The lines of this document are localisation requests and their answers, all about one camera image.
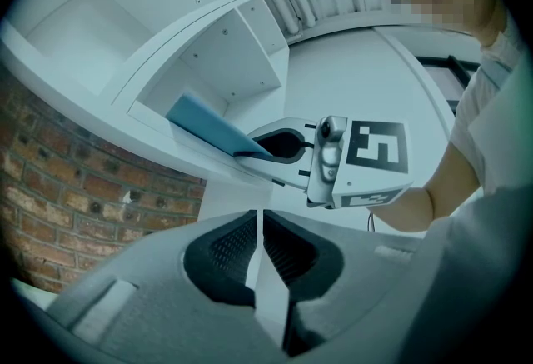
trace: blue object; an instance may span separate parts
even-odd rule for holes
[[[271,155],[190,93],[177,100],[167,113],[167,120],[232,157],[237,152]]]

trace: neck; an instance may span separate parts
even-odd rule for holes
[[[490,47],[500,32],[507,27],[507,11],[501,0],[494,0],[491,10],[484,16],[486,19],[469,32],[480,42],[482,47]]]

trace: forearm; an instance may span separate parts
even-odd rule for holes
[[[430,194],[421,187],[408,189],[392,204],[369,207],[368,210],[398,231],[425,231],[433,222]]]

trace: brick wall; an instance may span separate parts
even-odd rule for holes
[[[0,66],[0,222],[23,281],[60,292],[129,242],[195,222],[204,187],[92,135]]]

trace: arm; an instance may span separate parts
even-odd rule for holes
[[[410,188],[387,206],[369,210],[399,231],[425,231],[439,217],[450,216],[478,187],[474,169],[452,144],[424,187]]]

